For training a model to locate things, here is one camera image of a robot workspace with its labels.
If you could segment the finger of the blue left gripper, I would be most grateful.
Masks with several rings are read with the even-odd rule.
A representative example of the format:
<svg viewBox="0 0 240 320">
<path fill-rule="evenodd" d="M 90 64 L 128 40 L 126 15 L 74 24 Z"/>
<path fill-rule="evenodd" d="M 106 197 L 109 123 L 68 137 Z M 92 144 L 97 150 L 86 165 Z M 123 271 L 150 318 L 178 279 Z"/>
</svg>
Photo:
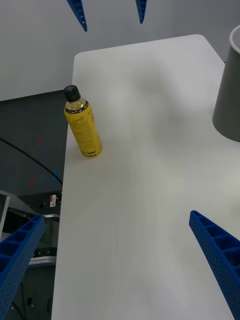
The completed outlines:
<svg viewBox="0 0 240 320">
<path fill-rule="evenodd" d="M 140 24 L 143 24 L 147 8 L 147 0 L 136 0 L 136 7 Z"/>
<path fill-rule="evenodd" d="M 76 19 L 80 23 L 81 27 L 85 32 L 88 31 L 87 21 L 85 17 L 84 7 L 81 0 L 67 0 L 72 12 L 74 13 Z"/>
</svg>

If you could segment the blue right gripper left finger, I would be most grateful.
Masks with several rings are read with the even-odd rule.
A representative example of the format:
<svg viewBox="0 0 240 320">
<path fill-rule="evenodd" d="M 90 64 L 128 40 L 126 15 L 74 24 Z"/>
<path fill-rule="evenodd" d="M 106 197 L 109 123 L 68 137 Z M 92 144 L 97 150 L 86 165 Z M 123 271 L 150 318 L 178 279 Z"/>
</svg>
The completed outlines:
<svg viewBox="0 0 240 320">
<path fill-rule="evenodd" d="M 37 215 L 0 243 L 1 320 L 7 317 L 18 287 L 44 232 L 44 217 Z"/>
</svg>

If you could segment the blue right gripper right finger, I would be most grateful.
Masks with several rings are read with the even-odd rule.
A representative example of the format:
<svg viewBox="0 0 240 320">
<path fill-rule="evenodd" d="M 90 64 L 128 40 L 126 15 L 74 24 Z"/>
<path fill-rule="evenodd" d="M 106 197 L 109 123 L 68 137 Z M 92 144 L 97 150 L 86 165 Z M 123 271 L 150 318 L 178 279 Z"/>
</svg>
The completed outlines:
<svg viewBox="0 0 240 320">
<path fill-rule="evenodd" d="M 193 210 L 189 226 L 235 320 L 240 319 L 240 241 Z"/>
</svg>

